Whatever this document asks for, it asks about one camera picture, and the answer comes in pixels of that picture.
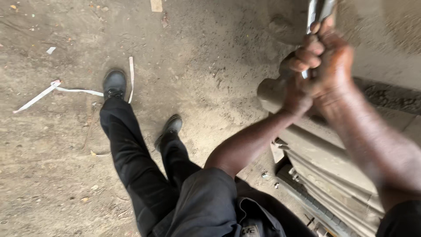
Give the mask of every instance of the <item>black pants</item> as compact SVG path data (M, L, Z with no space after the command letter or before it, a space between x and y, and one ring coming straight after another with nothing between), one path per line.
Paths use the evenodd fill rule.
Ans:
M201 168L189 160L177 133L164 134L160 150L167 180L152 160L127 102L108 99L100 117L115 169L131 197L138 229L146 237L176 207L184 180Z

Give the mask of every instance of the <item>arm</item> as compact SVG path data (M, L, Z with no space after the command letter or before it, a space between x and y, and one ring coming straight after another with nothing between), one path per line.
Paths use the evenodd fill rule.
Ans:
M318 66L317 77L302 86L312 94L314 105L338 133L351 159L373 181L385 210L421 200L421 149L389 127L366 102L351 78L353 50L332 25L332 19L323 22L320 41L309 36L313 39L297 51L291 68L299 72L312 67L311 62ZM323 54L315 54L314 48L322 48Z
M311 107L312 100L290 80L283 108L225 140L210 154L205 169L219 168L234 178L258 158L279 132L300 119Z

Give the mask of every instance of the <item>logo on shirt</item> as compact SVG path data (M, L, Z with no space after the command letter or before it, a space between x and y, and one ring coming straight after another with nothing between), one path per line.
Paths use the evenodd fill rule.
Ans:
M260 237L257 226L245 226L241 228L241 237Z

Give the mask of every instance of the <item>shirt sleeve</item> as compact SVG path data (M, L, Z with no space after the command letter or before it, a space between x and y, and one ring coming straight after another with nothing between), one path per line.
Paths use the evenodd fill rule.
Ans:
M408 201L386 213L376 237L421 236L421 201Z
M183 183L166 236L235 236L241 231L236 199L235 182L224 171L211 168L196 172Z

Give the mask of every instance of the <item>concrete floor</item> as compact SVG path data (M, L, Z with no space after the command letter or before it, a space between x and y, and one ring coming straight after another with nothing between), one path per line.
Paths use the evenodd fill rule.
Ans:
M298 12L305 2L297 2ZM148 0L3 1L0 235L138 235L111 157L91 155L109 153L99 125L101 97L53 91L27 110L12 111L56 79L64 88L101 91L106 71L129 72L133 56L132 106L153 159L162 169L153 142L178 113L180 137L191 160L203 166L224 139L267 115L257 85L276 78L280 60L294 49L267 26L274 15L290 12L289 4L163 0L166 13L153 13ZM51 46L57 49L48 55ZM267 152L240 177L306 221L299 204L274 188L272 169ZM265 171L271 175L263 179Z

